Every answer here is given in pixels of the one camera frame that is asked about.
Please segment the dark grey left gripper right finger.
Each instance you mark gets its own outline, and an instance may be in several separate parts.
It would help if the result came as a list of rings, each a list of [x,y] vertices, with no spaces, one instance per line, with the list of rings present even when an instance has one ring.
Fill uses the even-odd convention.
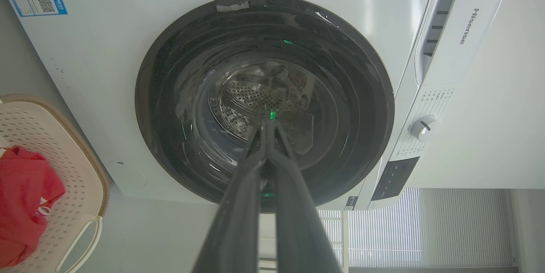
[[[278,271],[340,273],[311,193],[277,121],[267,121],[267,164],[275,190]]]

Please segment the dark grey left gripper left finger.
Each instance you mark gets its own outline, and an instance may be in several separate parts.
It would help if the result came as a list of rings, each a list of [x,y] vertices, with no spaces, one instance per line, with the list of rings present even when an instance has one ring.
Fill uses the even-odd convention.
[[[255,127],[193,266],[194,273],[256,273],[265,124]]]

